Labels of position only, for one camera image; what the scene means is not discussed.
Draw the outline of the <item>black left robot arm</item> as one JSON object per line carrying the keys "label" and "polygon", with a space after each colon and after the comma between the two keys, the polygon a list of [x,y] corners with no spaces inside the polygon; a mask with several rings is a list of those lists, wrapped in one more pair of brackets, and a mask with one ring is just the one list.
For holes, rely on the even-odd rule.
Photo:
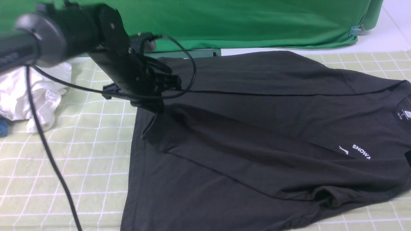
{"label": "black left robot arm", "polygon": [[166,35],[129,36],[117,9],[106,4],[79,5],[65,1],[63,9],[40,3],[18,18],[14,29],[1,32],[1,72],[32,64],[50,68],[87,54],[112,80],[97,93],[135,103],[162,101],[162,93],[181,90],[171,68],[144,55]]}

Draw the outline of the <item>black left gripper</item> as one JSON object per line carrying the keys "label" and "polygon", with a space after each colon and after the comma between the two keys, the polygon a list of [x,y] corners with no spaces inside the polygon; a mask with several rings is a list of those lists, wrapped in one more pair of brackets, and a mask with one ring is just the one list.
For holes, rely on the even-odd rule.
{"label": "black left gripper", "polygon": [[95,49],[88,55],[113,82],[103,86],[102,96],[107,100],[122,98],[132,103],[154,103],[162,101],[163,91],[182,89],[181,78],[153,58],[135,54],[121,56],[105,48]]}

